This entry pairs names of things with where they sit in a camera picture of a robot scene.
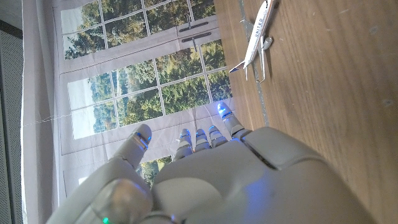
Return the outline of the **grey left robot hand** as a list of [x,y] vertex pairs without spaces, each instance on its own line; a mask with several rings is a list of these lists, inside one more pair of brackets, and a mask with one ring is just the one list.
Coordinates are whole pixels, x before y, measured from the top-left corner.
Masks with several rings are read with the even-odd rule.
[[274,128],[242,126],[230,108],[215,127],[180,133],[170,164],[147,185],[137,167],[150,127],[138,126],[49,218],[50,223],[374,223],[319,153]]

